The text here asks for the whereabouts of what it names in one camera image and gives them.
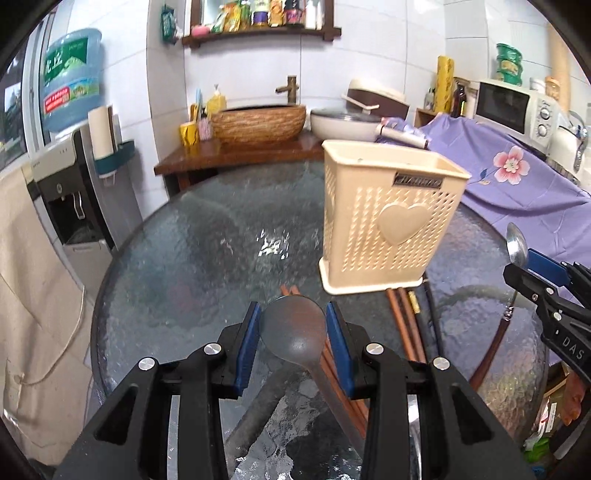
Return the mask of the black chopstick with silver band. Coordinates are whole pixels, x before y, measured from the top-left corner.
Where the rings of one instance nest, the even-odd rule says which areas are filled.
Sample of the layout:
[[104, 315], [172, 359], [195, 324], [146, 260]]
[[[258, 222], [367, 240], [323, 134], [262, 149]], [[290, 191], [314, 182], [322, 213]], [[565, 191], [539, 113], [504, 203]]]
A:
[[438, 355], [441, 357], [445, 356], [445, 344], [443, 341], [441, 325], [440, 325], [440, 317], [437, 310], [435, 298], [433, 295], [431, 282], [427, 273], [423, 275], [423, 285], [425, 289], [425, 294], [427, 298], [427, 302], [429, 305], [429, 311], [431, 312], [431, 319], [433, 324], [433, 330], [435, 334], [436, 344], [437, 344], [437, 351]]

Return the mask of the black chopstick with gold band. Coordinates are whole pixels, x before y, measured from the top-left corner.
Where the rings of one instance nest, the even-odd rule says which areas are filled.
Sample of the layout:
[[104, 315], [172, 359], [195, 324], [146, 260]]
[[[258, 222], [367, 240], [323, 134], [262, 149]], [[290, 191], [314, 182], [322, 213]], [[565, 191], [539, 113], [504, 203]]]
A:
[[408, 297], [410, 299], [410, 302], [412, 304], [413, 310], [415, 312], [415, 315], [418, 316], [421, 314], [421, 307], [420, 307], [420, 303], [418, 301], [418, 298], [415, 294], [414, 291], [409, 290], [408, 291]]

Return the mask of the brown chopstick near holder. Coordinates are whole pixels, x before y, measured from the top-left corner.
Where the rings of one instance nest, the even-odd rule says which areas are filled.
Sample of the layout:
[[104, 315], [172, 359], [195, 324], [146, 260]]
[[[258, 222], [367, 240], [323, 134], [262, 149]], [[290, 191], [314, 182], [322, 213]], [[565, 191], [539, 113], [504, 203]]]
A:
[[397, 296], [394, 293], [393, 289], [387, 289], [386, 294], [389, 299], [391, 309], [393, 311], [394, 321], [396, 322], [396, 325], [398, 327], [406, 356], [411, 361], [417, 361], [418, 357], [415, 352], [415, 348], [414, 348], [410, 333], [408, 331], [404, 316], [402, 314]]

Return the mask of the white microwave oven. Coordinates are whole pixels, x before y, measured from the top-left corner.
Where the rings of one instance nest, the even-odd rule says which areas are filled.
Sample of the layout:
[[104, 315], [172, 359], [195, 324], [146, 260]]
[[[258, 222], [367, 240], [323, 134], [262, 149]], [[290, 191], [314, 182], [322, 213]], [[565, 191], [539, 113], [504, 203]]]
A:
[[478, 83], [474, 119], [543, 155], [548, 153], [558, 128], [569, 130], [572, 126], [555, 99], [499, 80]]

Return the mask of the dark wooden counter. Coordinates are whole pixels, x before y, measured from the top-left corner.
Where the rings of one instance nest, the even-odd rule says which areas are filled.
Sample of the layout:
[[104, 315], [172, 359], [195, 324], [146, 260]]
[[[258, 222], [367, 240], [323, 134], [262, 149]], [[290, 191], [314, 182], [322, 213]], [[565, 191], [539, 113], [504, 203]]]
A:
[[159, 161], [153, 172], [156, 176], [175, 180], [177, 190], [183, 191], [194, 184], [191, 177], [197, 171], [322, 160], [322, 142], [310, 131], [302, 131], [297, 138], [279, 143], [229, 145], [212, 139], [179, 147]]

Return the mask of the tall beige rolled mat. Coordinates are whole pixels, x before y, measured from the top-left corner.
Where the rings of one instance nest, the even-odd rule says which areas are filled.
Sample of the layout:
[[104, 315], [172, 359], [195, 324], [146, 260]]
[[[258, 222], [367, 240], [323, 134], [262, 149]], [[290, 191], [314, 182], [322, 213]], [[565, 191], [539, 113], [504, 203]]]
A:
[[560, 86], [558, 102], [564, 110], [568, 110], [571, 101], [569, 50], [562, 37], [550, 23], [547, 24], [547, 31], [552, 77]]

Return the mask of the teal paper towel holder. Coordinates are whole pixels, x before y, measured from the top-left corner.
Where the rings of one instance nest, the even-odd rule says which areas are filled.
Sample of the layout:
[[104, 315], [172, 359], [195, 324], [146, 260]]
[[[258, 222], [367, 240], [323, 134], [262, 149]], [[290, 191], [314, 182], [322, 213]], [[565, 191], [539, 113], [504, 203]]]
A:
[[131, 160], [134, 156], [135, 143], [128, 140], [118, 144], [117, 150], [112, 154], [94, 160], [94, 167], [99, 178], [106, 178]]

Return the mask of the yellow mug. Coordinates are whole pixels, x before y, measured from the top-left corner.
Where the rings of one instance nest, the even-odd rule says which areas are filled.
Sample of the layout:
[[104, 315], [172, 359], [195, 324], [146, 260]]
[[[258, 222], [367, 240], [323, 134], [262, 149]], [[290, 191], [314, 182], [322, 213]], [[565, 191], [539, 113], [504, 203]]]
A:
[[195, 121], [182, 123], [179, 127], [181, 144], [185, 148], [192, 147], [199, 143], [198, 125]]

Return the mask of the pink patterned small bottle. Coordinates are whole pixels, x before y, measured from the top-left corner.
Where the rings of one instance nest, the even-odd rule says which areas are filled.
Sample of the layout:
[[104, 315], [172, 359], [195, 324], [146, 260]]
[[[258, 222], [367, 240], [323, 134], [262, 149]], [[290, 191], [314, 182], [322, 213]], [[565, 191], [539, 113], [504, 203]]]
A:
[[202, 109], [200, 111], [200, 115], [197, 121], [197, 129], [200, 142], [212, 139], [213, 134], [211, 130], [211, 120], [209, 120], [207, 111], [205, 109]]

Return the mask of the white frying pan with lid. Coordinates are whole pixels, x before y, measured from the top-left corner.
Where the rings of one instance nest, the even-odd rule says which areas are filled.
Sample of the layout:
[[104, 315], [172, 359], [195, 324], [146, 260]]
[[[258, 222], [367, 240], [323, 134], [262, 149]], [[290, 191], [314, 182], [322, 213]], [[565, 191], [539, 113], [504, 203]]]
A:
[[314, 109], [310, 113], [311, 133], [320, 140], [375, 142], [387, 138], [398, 143], [427, 149], [429, 141], [411, 132], [384, 125], [381, 117], [337, 109]]

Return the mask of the yellow rolled mat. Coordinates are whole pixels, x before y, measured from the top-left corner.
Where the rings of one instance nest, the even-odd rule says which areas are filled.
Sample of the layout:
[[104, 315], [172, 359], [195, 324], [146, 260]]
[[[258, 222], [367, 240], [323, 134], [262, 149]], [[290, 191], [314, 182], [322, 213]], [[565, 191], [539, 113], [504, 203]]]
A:
[[455, 62], [447, 56], [438, 57], [438, 67], [435, 86], [436, 113], [450, 113], [452, 110], [454, 93]]

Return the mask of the woven brown basin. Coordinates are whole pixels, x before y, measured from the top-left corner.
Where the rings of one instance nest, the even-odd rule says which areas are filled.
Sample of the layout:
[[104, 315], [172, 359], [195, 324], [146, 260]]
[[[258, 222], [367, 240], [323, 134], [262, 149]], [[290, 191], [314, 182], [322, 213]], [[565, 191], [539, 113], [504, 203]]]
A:
[[223, 144], [279, 143], [297, 138], [306, 118], [304, 105], [250, 106], [212, 114], [211, 126]]

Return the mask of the yellow soap dispenser bottle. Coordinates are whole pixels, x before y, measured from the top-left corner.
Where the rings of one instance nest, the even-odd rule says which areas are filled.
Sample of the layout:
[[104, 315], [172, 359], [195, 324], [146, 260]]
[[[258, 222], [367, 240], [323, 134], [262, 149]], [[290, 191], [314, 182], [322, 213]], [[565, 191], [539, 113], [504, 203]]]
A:
[[212, 117], [214, 114], [219, 113], [226, 109], [226, 98], [221, 93], [221, 89], [219, 89], [219, 85], [214, 85], [213, 95], [211, 99], [206, 102], [206, 114], [208, 117]]

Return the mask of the white brown rice cooker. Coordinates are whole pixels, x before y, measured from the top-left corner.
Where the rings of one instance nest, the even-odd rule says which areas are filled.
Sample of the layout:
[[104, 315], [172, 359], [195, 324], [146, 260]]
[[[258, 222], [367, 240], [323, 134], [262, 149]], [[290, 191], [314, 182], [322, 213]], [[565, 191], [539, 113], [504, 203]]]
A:
[[406, 95], [402, 92], [385, 90], [367, 81], [356, 79], [349, 82], [348, 92], [342, 95], [342, 99], [351, 111], [384, 118], [405, 119], [410, 109]]

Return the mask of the blue water bottle jug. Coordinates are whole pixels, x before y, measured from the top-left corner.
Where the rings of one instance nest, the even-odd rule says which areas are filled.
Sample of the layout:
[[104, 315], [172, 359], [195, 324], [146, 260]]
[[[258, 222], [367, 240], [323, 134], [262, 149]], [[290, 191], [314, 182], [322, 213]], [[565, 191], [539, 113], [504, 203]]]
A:
[[84, 28], [53, 42], [44, 57], [42, 120], [49, 133], [59, 133], [87, 119], [103, 104], [101, 92], [102, 33]]

